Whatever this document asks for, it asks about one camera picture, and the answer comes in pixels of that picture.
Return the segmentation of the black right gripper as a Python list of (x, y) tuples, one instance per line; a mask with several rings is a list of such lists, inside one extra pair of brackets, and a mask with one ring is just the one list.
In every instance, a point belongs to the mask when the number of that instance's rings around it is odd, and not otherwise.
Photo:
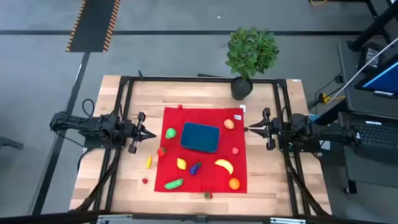
[(276, 147), (275, 139), (272, 137), (273, 135), (278, 135), (280, 131), (280, 119), (272, 118), (271, 109), (265, 108), (263, 110), (264, 119), (258, 123), (249, 125), (250, 128), (261, 128), (266, 126), (267, 129), (249, 129), (251, 132), (260, 135), (262, 138), (268, 138), (268, 142), (266, 144), (267, 150), (271, 151)]

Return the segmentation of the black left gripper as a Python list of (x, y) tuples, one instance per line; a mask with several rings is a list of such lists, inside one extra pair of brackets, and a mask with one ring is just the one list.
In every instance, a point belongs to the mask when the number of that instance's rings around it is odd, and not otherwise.
[(153, 139), (156, 138), (156, 135), (149, 131), (148, 129), (145, 129), (143, 126), (143, 122), (146, 119), (146, 115), (143, 112), (139, 112), (137, 116), (137, 124), (134, 124), (131, 122), (131, 120), (128, 121), (128, 138), (132, 139), (132, 143), (128, 147), (128, 152), (131, 154), (135, 154), (137, 150), (137, 143), (142, 142), (146, 139)]

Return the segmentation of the yellow banana toy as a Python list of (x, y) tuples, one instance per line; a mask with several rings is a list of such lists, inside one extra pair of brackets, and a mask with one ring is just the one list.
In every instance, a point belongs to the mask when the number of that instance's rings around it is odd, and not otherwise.
[(232, 163), (230, 163), (230, 161), (227, 161), (225, 159), (216, 160), (215, 165), (225, 168), (229, 174), (233, 174), (233, 172), (234, 172), (234, 167), (233, 167)]

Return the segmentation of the blue plastic tupperware container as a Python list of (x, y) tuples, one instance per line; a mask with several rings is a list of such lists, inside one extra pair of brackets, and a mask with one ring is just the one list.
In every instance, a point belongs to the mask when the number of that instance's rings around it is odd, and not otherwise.
[(180, 144), (191, 151), (215, 153), (218, 150), (219, 140), (219, 128), (198, 123), (185, 123)]

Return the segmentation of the black plant pot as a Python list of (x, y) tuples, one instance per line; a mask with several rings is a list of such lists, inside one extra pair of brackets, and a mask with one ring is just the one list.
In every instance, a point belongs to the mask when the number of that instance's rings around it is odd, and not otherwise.
[(231, 82), (231, 96), (237, 101), (245, 99), (252, 92), (252, 89), (252, 82), (244, 80), (242, 77), (236, 77)]

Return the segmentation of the green cucumber toy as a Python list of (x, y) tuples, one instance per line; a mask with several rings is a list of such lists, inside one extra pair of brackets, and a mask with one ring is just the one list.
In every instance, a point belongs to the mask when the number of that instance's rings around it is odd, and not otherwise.
[(166, 183), (164, 185), (164, 188), (167, 189), (167, 190), (176, 189), (176, 188), (180, 187), (181, 185), (183, 185), (183, 182), (184, 182), (183, 178), (176, 179), (176, 180), (173, 180), (171, 182)]

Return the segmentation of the red cloth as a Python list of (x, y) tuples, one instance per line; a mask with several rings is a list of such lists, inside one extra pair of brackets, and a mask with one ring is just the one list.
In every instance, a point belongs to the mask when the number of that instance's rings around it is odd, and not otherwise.
[[(225, 128), (223, 122), (230, 119), (234, 122), (233, 129)], [(185, 149), (180, 144), (183, 125), (185, 123), (198, 123), (215, 126), (220, 129), (218, 150), (215, 153), (203, 153)], [(172, 139), (166, 139), (168, 128), (175, 128), (177, 135)], [(159, 157), (157, 162), (157, 174), (154, 190), (167, 192), (164, 185), (176, 179), (184, 179), (183, 185), (170, 192), (206, 192), (212, 193), (246, 193), (247, 192), (247, 165), (246, 142), (244, 132), (244, 113), (241, 108), (225, 109), (188, 109), (170, 108), (164, 109), (162, 136), (160, 147), (165, 147), (167, 153)], [(232, 150), (239, 149), (238, 154)], [(177, 158), (182, 158), (187, 163), (187, 168), (181, 170), (177, 167)], [(233, 174), (215, 165), (218, 159), (230, 161), (234, 167)], [(189, 170), (194, 164), (201, 162), (196, 175), (191, 175)], [(228, 182), (231, 178), (240, 180), (238, 190), (230, 189)]]

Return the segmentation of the green artificial plant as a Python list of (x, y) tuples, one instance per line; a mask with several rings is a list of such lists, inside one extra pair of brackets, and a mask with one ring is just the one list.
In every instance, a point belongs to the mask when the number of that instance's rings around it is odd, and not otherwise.
[(278, 60), (280, 50), (268, 30), (239, 27), (229, 36), (225, 64), (231, 74), (238, 73), (243, 80), (250, 80), (257, 73), (264, 74)]

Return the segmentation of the grey desk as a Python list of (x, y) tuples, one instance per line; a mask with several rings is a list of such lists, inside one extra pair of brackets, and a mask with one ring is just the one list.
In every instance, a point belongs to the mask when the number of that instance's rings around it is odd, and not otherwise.
[[(344, 89), (346, 98), (338, 112), (338, 122), (348, 125), (353, 118), (366, 121), (380, 121), (382, 124), (390, 122), (398, 125), (398, 100), (388, 99), (375, 94), (358, 90), (354, 84), (364, 75), (354, 74), (358, 71), (359, 53), (348, 48), (348, 43), (338, 41), (337, 52), (342, 71), (343, 82), (353, 81)], [(349, 184), (357, 182), (381, 185), (398, 189), (398, 148), (382, 149), (371, 146), (361, 153), (364, 146), (345, 146), (346, 173)]]

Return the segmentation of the white rod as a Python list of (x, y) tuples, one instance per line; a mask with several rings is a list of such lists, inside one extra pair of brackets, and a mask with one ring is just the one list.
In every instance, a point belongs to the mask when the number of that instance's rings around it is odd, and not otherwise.
[[(365, 64), (362, 67), (359, 67), (356, 71), (356, 73), (345, 83), (343, 87), (341, 87), (335, 95), (331, 97), (331, 100), (327, 103), (329, 103), (334, 100), (335, 98), (339, 97), (339, 94), (349, 85), (353, 83), (353, 81), (356, 79), (356, 77), (366, 68), (369, 67), (370, 65), (373, 64), (374, 60), (377, 60), (377, 62), (382, 62), (382, 54), (389, 48), (391, 47), (394, 43), (398, 41), (398, 37), (393, 40), (390, 44), (388, 44), (386, 47), (384, 47), (382, 50), (376, 51), (376, 54), (371, 54), (371, 58), (368, 59), (368, 53), (365, 53)], [(338, 42), (338, 53), (339, 53), (339, 60), (340, 60), (340, 66), (341, 66), (341, 72), (344, 74), (345, 67), (343, 65), (343, 48), (340, 42)]]

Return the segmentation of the black laptop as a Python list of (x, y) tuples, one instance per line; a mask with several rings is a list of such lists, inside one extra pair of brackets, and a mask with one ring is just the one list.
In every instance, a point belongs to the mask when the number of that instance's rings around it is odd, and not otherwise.
[(380, 164), (398, 166), (398, 119), (356, 113), (339, 113), (339, 125), (353, 130), (358, 143), (355, 156)]

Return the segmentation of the black orange striped floor mat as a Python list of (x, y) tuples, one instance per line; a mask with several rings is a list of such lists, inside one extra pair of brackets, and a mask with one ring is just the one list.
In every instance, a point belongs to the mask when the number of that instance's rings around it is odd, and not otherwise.
[(120, 0), (83, 0), (66, 46), (67, 52), (107, 52)]

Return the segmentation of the black device with label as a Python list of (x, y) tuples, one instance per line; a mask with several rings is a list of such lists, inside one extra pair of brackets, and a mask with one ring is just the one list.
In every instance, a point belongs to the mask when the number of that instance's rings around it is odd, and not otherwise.
[(376, 57), (372, 62), (370, 62), (366, 67), (365, 65), (373, 58), (375, 57), (383, 47), (379, 44), (376, 44), (374, 42), (369, 42), (365, 45), (363, 45), (361, 49), (361, 55), (359, 58), (359, 65), (358, 69), (363, 68), (362, 72), (363, 73), (373, 73), (376, 72), (379, 67), (382, 65), (384, 61), (384, 56), (383, 54), (380, 54), (378, 57)]

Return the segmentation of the black stand pole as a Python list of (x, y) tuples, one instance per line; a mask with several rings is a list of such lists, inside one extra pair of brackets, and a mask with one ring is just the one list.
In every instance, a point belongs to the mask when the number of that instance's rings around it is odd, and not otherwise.
[(398, 16), (398, 0), (389, 6), (374, 22), (363, 31), (359, 37), (348, 44), (349, 49), (352, 51), (360, 51), (361, 47), (374, 35), (376, 35), (390, 20)]

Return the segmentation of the black metal table frame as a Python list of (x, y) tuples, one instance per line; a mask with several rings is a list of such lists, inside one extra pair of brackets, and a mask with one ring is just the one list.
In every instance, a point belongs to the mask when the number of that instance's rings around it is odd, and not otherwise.
[[(105, 75), (99, 89), (95, 115), (108, 113), (114, 106), (120, 76)], [(205, 199), (201, 193), (155, 192), (154, 184), (158, 158), (156, 150), (160, 143), (164, 107), (184, 108), (234, 108), (246, 105), (245, 126), (259, 122), (262, 110), (271, 109), (277, 114), (273, 86), (255, 83), (252, 93), (242, 102), (232, 99), (229, 82), (215, 82), (215, 78), (182, 78), (175, 81), (134, 81), (129, 118), (136, 122), (138, 112), (147, 118), (146, 128), (157, 139), (148, 139), (137, 147), (136, 154), (123, 151), (116, 176), (111, 211), (124, 213), (163, 213), (188, 215), (249, 215), (290, 216), (292, 207), (288, 191), (287, 174), (282, 153), (278, 148), (267, 151), (266, 139), (252, 132), (245, 133), (248, 171), (248, 193), (213, 193)], [(153, 156), (151, 169), (146, 169), (146, 160)], [(81, 161), (70, 208), (79, 206), (98, 182), (104, 149), (95, 149)], [(313, 197), (326, 212), (331, 214), (329, 198), (320, 162), (316, 157), (300, 153), (305, 183)]]

